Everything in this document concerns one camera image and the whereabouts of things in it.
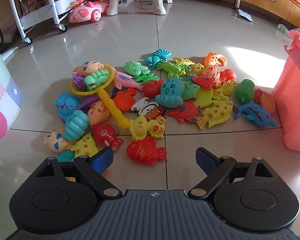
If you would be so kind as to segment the pink plastic storage bin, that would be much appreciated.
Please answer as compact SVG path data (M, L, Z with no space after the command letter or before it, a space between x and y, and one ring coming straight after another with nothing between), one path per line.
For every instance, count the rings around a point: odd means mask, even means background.
M288 57L271 94L285 133L285 144L300 152L300 33L291 30L289 36L292 42L284 46Z

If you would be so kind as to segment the pastel fabric storage basket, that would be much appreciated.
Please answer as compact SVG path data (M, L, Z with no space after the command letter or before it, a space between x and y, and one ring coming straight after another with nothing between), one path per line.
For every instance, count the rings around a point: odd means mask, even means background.
M13 48L2 55L0 53L0 139L13 125L21 109L22 94L5 64L15 51Z

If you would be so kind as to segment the blue whale toy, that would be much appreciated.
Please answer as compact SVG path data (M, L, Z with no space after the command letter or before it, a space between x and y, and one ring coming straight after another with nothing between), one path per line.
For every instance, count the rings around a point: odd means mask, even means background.
M275 120L271 117L269 112L261 105L256 103L246 103L240 107L233 107L235 116L234 119L238 119L242 113L245 113L245 118L253 121L257 126L264 127L277 127Z

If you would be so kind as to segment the pink toy car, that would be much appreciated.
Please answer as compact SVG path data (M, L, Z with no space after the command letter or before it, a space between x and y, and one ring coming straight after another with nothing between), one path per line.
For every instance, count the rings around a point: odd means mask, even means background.
M71 12L69 14L70 23L98 22L102 14L106 14L109 4L103 1L91 2L89 0L75 0L69 5Z

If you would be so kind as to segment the green lobster toy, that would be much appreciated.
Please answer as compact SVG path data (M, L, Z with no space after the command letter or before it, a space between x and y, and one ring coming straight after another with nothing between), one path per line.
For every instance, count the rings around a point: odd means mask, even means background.
M182 62L177 63L171 63L167 60L161 60L157 63L157 69L158 70L164 70L167 72L168 78L171 77L178 77L181 78L184 75L186 75L186 71L190 71L191 68L187 65L185 65Z

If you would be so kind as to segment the yellow toy net scoop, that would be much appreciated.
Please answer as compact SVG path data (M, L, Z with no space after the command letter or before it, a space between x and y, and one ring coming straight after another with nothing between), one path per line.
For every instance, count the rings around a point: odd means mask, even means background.
M130 121L126 117L124 117L122 112L117 108L114 101L109 97L108 93L105 90L105 88L114 79L114 75L115 75L116 70L112 66L107 65L107 64L104 64L104 67L109 72L109 78L106 81L106 83L104 83L100 87L97 87L96 89L88 91L88 92L80 92L79 90L76 89L73 82L71 81L70 82L70 89L74 94L76 94L78 96L89 96L89 95L97 94L99 96L99 98L104 102L107 109L110 110L113 118L117 122L117 125L118 125L119 129L127 129L130 126Z

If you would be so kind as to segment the teal shell toy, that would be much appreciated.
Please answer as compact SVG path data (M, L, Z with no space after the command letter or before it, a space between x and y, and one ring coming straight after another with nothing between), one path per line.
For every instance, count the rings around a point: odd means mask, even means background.
M89 122L89 117L82 110L73 111L65 122L65 139L67 141L78 140L85 133Z

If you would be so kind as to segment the red fish toy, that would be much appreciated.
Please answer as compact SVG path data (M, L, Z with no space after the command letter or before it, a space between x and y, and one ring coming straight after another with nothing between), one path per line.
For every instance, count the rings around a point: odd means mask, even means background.
M166 159L166 148L157 147L153 137L132 141L126 152L130 159L142 164L154 165L157 161Z

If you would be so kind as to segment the paper sheet on floor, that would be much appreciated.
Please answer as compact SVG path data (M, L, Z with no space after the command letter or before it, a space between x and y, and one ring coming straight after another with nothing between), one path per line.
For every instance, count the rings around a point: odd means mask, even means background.
M242 20L245 20L245 21L248 21L250 23L253 23L253 19L251 17L250 14L248 14L247 12L241 10L241 9L238 9L238 16L239 18L241 18Z

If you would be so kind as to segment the green turtle toy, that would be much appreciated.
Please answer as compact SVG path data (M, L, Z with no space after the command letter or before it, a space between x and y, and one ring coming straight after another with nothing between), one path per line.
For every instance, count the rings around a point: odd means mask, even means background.
M255 84L253 81L250 79L243 79L237 86L235 96L242 104L252 102L255 96Z

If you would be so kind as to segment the pink fish face toy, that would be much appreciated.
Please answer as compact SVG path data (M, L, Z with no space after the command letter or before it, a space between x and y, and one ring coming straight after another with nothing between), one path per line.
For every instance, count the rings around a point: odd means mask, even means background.
M73 73L81 76L88 76L92 73L105 69L104 64L99 61L87 61L72 70Z

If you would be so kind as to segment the orange spotted fish toy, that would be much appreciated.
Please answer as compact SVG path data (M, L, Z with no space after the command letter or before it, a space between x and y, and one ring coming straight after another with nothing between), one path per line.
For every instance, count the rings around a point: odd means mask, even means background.
M209 52L204 59L204 66L221 66L227 65L227 58L219 53Z

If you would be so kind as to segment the yellow goldfish toy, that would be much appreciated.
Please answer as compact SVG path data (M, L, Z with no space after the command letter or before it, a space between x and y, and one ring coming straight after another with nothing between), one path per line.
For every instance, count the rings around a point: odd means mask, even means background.
M147 137L147 134L155 139L163 138L165 121L166 119L163 116L148 121L144 115L130 120L129 132L132 135L132 140L143 140Z

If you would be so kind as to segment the white rolling cart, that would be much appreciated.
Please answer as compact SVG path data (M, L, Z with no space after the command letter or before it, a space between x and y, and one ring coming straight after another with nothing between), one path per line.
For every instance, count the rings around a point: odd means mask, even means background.
M32 40L27 33L45 20L53 19L55 27L60 33L67 31L62 22L69 14L70 4L75 0L9 0L19 34L22 41L31 45Z

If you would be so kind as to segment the teal octopus toy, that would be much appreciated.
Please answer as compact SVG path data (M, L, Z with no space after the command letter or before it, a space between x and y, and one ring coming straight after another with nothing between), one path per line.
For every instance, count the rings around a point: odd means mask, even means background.
M155 101L166 108L176 108L183 104L182 93L184 91L183 81L178 77L171 77L164 81L160 94Z

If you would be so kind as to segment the yellow flat fish toy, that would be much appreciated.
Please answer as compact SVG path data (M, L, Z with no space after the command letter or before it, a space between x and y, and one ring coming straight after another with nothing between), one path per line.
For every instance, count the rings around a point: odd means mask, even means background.
M201 115L195 117L199 129L226 122L231 116L233 106L233 101L213 100L211 107L201 109Z

